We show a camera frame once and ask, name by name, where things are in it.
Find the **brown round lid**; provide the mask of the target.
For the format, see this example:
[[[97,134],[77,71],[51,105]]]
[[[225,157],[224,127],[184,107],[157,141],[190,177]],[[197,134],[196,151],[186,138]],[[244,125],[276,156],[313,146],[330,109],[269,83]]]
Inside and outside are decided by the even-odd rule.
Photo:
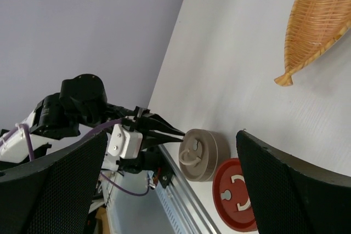
[[[206,182],[203,175],[206,170],[207,157],[203,140],[204,129],[191,129],[183,137],[180,143],[178,161],[183,175],[194,182]]]

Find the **red round lid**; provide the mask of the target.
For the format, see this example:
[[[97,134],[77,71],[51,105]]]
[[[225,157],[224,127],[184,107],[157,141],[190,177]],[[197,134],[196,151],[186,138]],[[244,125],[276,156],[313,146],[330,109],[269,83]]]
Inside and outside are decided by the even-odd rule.
[[[218,167],[213,179],[212,196],[217,213],[228,227],[239,232],[257,230],[238,158],[227,159]]]

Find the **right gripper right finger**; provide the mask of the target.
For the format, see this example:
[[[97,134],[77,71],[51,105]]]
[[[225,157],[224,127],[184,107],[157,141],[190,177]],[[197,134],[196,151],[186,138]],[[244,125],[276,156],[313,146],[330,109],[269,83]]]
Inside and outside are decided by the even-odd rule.
[[[350,233],[350,177],[276,149],[250,133],[236,148],[259,233]]]

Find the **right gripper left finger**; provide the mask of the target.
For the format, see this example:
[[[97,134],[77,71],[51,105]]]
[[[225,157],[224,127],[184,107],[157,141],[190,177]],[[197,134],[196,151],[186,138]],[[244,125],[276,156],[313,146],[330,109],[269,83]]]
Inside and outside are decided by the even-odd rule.
[[[1,171],[1,233],[83,233],[107,134]]]

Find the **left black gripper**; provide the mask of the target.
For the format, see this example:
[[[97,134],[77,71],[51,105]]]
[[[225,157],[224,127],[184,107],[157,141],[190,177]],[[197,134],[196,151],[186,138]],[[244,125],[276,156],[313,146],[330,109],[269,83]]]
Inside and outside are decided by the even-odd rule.
[[[116,124],[121,124],[130,132],[138,132],[143,135],[143,141],[135,159],[117,159],[108,154],[107,149],[104,158],[104,170],[111,172],[127,172],[138,174],[142,171],[157,171],[161,166],[160,154],[154,149],[157,145],[170,142],[182,142],[183,139],[169,135],[184,136],[184,132],[173,127],[160,115],[150,112],[149,109],[136,107],[133,111],[116,106],[113,111]],[[114,125],[107,128],[112,134]]]

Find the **brown steel lunch container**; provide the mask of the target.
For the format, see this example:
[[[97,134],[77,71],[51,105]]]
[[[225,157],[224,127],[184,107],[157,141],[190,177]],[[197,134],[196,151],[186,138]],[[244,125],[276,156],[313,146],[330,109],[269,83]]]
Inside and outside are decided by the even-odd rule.
[[[230,145],[223,134],[208,130],[205,131],[203,143],[207,157],[203,180],[212,181],[217,168],[231,157]]]

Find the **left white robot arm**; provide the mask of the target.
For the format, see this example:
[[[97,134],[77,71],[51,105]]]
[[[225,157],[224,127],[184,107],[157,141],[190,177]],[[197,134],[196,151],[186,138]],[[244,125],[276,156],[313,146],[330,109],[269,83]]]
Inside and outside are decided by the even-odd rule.
[[[29,116],[1,132],[1,163],[9,166],[46,154],[46,147],[64,138],[80,136],[80,126],[90,127],[87,138],[99,131],[111,135],[102,170],[138,174],[161,167],[149,148],[182,142],[184,132],[147,108],[133,110],[108,103],[103,81],[85,73],[65,79],[60,92],[46,96]]]

